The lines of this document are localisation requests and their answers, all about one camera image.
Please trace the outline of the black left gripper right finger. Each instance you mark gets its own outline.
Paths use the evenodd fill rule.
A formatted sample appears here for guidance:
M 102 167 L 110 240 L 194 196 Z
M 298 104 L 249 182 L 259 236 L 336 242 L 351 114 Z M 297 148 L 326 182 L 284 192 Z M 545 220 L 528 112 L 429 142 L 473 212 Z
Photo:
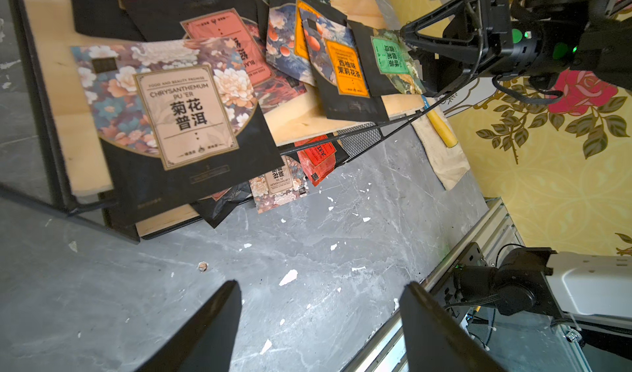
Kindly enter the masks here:
M 502 371 L 421 284 L 411 282 L 399 300 L 411 371 Z

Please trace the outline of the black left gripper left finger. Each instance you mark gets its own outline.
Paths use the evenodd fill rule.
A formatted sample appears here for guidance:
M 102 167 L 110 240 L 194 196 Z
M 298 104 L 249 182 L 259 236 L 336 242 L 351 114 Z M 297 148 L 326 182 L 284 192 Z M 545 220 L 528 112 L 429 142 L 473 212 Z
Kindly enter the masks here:
M 139 371 L 227 371 L 242 311 L 237 281 L 226 281 Z

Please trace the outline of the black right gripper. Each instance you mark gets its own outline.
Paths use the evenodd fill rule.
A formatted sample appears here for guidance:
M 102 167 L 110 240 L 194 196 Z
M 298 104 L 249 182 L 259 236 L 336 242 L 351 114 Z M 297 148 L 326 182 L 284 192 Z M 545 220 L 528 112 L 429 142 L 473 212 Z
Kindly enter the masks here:
M 428 95 L 452 94 L 479 77 L 526 77 L 543 95 L 555 95 L 559 75 L 572 63 L 583 28 L 571 20 L 519 18 L 510 0 L 450 0 L 399 35 L 422 67 Z

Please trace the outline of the green label tea bag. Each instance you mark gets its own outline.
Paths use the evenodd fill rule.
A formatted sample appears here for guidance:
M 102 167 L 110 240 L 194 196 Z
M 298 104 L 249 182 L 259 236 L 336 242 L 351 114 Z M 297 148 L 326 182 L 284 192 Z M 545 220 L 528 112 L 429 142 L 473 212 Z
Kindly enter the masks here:
M 348 21 L 360 64 L 372 96 L 423 95 L 415 61 L 393 31 Z

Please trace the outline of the orange label tea bag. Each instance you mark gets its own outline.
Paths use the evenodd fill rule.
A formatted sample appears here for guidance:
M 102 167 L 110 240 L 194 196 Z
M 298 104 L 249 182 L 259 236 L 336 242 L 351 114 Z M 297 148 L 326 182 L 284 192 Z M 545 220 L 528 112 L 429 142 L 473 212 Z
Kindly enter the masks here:
M 351 29 L 306 9 L 300 15 L 326 117 L 363 123 L 388 121 L 382 99 L 370 95 Z

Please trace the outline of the chrysanthemum pu'er tea bag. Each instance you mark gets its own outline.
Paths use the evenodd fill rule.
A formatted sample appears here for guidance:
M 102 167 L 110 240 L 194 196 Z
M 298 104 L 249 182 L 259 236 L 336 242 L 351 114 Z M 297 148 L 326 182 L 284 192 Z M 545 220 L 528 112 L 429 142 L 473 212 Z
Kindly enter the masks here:
M 75 46 L 80 82 L 132 226 L 282 164 L 228 38 Z

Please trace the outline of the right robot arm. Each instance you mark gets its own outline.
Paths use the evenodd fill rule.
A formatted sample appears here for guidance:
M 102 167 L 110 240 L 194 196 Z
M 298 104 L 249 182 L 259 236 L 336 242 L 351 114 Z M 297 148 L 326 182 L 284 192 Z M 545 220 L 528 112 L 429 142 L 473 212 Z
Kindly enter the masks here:
M 488 78 L 502 97 L 498 120 L 478 136 L 517 152 L 551 124 L 584 139 L 589 158 L 627 136 L 619 90 L 631 87 L 631 0 L 441 0 L 400 31 L 424 67 L 430 95 Z M 492 267 L 454 272 L 447 310 L 486 306 L 568 322 L 631 317 L 631 253 L 591 256 L 521 247 Z

